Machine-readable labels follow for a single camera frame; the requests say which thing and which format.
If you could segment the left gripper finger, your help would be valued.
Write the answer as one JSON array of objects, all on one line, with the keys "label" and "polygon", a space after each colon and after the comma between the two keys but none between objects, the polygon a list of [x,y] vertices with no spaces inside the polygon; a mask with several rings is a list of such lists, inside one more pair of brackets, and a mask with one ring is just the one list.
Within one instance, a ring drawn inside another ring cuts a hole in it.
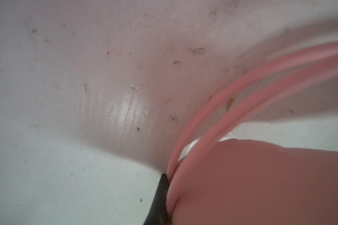
[{"label": "left gripper finger", "polygon": [[166,208],[166,198],[169,189],[167,174],[160,177],[155,196],[150,207],[148,216],[143,225],[170,225],[171,218]]}]

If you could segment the pink cat-ear headphones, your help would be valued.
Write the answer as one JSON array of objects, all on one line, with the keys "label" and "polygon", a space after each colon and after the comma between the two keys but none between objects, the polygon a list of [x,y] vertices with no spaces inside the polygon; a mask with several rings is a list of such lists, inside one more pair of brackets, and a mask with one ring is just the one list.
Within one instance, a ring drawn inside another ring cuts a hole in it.
[{"label": "pink cat-ear headphones", "polygon": [[174,225],[338,225],[338,152],[232,139],[175,177]]}]

